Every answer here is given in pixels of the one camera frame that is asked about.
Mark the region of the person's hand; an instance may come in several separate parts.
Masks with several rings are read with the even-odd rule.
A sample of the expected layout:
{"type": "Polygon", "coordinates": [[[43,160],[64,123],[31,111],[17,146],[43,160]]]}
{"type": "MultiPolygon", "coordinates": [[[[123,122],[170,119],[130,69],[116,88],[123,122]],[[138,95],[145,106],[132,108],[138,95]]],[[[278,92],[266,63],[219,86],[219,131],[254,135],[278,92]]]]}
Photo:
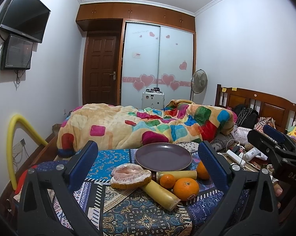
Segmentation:
{"type": "Polygon", "coordinates": [[[281,204],[279,202],[279,197],[282,195],[282,188],[279,184],[279,181],[275,181],[273,183],[273,187],[274,187],[274,192],[275,192],[275,195],[276,195],[276,198],[277,198],[277,204],[278,204],[278,209],[281,207],[281,204]]]}

